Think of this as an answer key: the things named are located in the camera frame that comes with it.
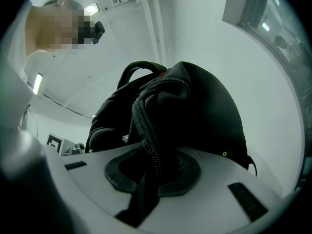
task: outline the backpack handle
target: backpack handle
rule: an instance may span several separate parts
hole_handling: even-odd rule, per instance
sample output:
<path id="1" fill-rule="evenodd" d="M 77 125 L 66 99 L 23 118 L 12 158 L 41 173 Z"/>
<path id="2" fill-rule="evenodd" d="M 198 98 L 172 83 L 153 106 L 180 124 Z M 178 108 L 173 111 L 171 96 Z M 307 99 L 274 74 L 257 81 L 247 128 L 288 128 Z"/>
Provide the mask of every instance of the backpack handle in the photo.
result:
<path id="1" fill-rule="evenodd" d="M 160 75 L 163 72 L 167 71 L 167 68 L 164 66 L 154 63 L 154 62 L 149 62 L 149 61 L 135 61 L 130 63 L 125 70 L 123 71 L 121 78 L 118 82 L 117 89 L 121 88 L 122 86 L 126 85 L 129 83 L 130 78 L 132 74 L 138 70 L 138 69 L 149 69 L 151 70 L 156 76 Z"/>

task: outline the hair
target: hair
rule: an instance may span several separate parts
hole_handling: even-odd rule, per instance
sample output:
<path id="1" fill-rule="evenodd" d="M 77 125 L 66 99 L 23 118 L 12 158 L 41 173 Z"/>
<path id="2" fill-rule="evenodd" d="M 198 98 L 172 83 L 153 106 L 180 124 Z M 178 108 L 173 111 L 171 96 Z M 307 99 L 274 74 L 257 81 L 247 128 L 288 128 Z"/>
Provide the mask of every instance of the hair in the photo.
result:
<path id="1" fill-rule="evenodd" d="M 274 39 L 274 42 L 275 42 L 276 44 L 279 44 L 282 40 L 285 41 L 285 39 L 284 39 L 283 37 L 281 37 L 280 35 L 277 35 L 277 36 L 275 37 L 275 39 Z"/>
<path id="2" fill-rule="evenodd" d="M 78 3 L 77 1 L 75 0 L 70 0 L 70 4 L 69 4 L 69 8 L 72 9 L 72 10 L 83 10 L 83 6 Z M 54 4 L 54 3 L 57 3 L 58 0 L 50 0 L 50 1 L 47 1 L 43 6 L 46 6 L 46 5 L 50 5 L 50 4 Z"/>

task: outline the backpack zipper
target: backpack zipper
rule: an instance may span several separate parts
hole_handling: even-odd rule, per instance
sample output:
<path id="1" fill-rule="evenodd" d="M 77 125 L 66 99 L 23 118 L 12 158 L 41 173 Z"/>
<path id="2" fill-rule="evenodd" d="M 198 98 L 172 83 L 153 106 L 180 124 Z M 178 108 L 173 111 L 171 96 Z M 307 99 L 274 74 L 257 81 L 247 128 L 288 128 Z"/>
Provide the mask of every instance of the backpack zipper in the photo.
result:
<path id="1" fill-rule="evenodd" d="M 191 88 L 188 85 L 188 83 L 186 81 L 182 80 L 182 79 L 179 79 L 179 78 L 164 78 L 162 80 L 158 80 L 158 81 L 153 82 L 146 89 L 148 89 L 150 86 L 152 86 L 152 85 L 154 85 L 156 83 L 159 83 L 159 82 L 162 82 L 162 81 L 170 81 L 170 80 L 171 81 L 178 81 L 178 82 L 182 83 L 186 87 L 187 92 L 189 94 L 191 93 Z M 143 137 L 144 137 L 144 139 L 146 141 L 147 151 L 151 155 L 152 163 L 153 163 L 154 169 L 155 169 L 155 174 L 156 174 L 156 177 L 158 178 L 158 184 L 162 185 L 162 183 L 163 183 L 163 170 L 162 170 L 162 167 L 161 167 L 161 161 L 160 161 L 160 157 L 159 157 L 159 150 L 157 150 L 157 147 L 155 145 L 155 140 L 154 140 L 152 131 L 151 131 L 150 127 L 148 126 L 147 120 L 144 117 L 144 114 L 142 112 L 143 109 L 141 108 L 139 102 L 140 102 L 139 100 L 136 100 L 134 102 L 135 115 L 136 115 L 136 118 L 138 119 L 141 131 L 143 133 Z"/>

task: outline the person's ear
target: person's ear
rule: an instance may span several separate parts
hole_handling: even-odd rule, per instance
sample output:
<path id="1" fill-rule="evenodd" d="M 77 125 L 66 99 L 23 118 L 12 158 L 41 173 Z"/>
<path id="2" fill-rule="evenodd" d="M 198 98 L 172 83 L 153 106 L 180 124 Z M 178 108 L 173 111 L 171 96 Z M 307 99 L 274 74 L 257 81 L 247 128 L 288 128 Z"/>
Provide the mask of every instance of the person's ear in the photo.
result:
<path id="1" fill-rule="evenodd" d="M 57 4 L 59 7 L 63 7 L 64 5 L 70 4 L 71 0 L 58 0 Z"/>

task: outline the black backpack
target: black backpack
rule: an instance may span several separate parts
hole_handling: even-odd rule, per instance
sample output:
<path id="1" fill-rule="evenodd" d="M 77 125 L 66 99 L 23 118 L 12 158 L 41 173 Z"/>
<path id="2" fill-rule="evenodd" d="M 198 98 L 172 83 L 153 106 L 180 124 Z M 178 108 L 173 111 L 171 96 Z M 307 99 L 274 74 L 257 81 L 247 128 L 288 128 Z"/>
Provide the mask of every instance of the black backpack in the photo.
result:
<path id="1" fill-rule="evenodd" d="M 153 73 L 129 83 L 139 68 Z M 105 167 L 114 188 L 132 194 L 129 208 L 116 217 L 134 227 L 159 197 L 182 195 L 199 179 L 197 161 L 177 147 L 224 156 L 245 169 L 254 164 L 229 92 L 212 74 L 188 62 L 170 69 L 147 61 L 128 65 L 92 121 L 86 153 L 138 142 L 142 147 Z"/>

